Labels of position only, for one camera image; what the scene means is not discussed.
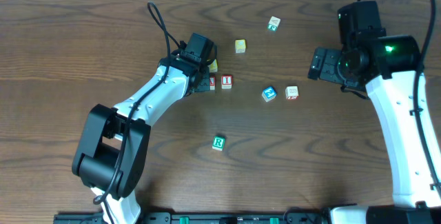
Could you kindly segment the yellow top wooden block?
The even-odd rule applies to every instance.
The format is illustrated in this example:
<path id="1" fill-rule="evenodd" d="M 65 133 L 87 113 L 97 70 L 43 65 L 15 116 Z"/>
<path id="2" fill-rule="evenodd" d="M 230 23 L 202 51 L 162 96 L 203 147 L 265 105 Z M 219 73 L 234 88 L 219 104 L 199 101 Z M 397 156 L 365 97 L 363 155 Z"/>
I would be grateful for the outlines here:
<path id="1" fill-rule="evenodd" d="M 218 64 L 217 64 L 217 60 L 216 59 L 214 59 L 214 61 L 209 65 L 209 72 L 210 73 L 218 72 Z"/>

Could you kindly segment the red letter A block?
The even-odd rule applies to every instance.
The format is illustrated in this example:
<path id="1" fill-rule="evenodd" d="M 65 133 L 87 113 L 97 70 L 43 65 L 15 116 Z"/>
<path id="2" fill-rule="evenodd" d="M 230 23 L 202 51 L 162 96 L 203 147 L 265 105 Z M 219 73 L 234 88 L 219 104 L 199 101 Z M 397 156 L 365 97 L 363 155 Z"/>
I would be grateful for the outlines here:
<path id="1" fill-rule="evenodd" d="M 215 90 L 216 88 L 216 78 L 215 77 L 210 77 L 209 78 L 209 89 L 210 90 Z"/>

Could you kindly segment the red letter I block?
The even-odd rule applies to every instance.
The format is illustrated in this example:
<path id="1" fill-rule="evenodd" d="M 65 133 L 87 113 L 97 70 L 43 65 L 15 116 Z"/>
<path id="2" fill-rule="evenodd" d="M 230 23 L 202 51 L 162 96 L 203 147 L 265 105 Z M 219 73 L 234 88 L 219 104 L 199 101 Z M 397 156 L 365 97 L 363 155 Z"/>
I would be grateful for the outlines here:
<path id="1" fill-rule="evenodd" d="M 223 75 L 221 77 L 221 88 L 223 90 L 231 89 L 233 84 L 232 75 Z"/>

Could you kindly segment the blue number 2 block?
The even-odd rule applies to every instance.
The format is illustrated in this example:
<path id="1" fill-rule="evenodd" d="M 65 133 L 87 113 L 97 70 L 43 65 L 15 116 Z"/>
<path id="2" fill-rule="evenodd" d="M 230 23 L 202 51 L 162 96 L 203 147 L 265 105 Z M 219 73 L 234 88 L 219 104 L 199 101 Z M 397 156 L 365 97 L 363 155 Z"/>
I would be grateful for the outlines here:
<path id="1" fill-rule="evenodd" d="M 275 89 L 271 86 L 264 89 L 262 92 L 262 97 L 266 102 L 273 100 L 277 96 Z"/>

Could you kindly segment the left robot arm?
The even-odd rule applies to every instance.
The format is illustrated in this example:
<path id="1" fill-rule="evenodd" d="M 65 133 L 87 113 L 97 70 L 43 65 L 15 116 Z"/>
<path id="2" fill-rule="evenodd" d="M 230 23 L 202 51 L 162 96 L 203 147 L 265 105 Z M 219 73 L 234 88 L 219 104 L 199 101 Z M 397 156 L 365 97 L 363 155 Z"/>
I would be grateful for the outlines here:
<path id="1" fill-rule="evenodd" d="M 159 61 L 154 76 L 130 98 L 90 110 L 72 173 L 94 192 L 105 223 L 139 220 L 134 190 L 145 166 L 151 128 L 176 101 L 209 90 L 209 65 L 216 53 L 213 41 L 194 33 Z"/>

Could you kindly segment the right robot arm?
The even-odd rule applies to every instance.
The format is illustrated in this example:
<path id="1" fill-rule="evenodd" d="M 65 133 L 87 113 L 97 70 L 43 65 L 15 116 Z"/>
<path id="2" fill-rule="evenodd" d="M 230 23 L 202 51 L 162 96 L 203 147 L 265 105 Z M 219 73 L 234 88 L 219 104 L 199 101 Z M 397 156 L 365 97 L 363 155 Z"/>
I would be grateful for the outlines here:
<path id="1" fill-rule="evenodd" d="M 420 50 L 409 35 L 387 36 L 375 1 L 338 10 L 342 49 L 316 48 L 308 77 L 373 103 L 389 156 L 393 204 L 329 209 L 329 223 L 439 223 L 440 148 L 431 122 Z"/>

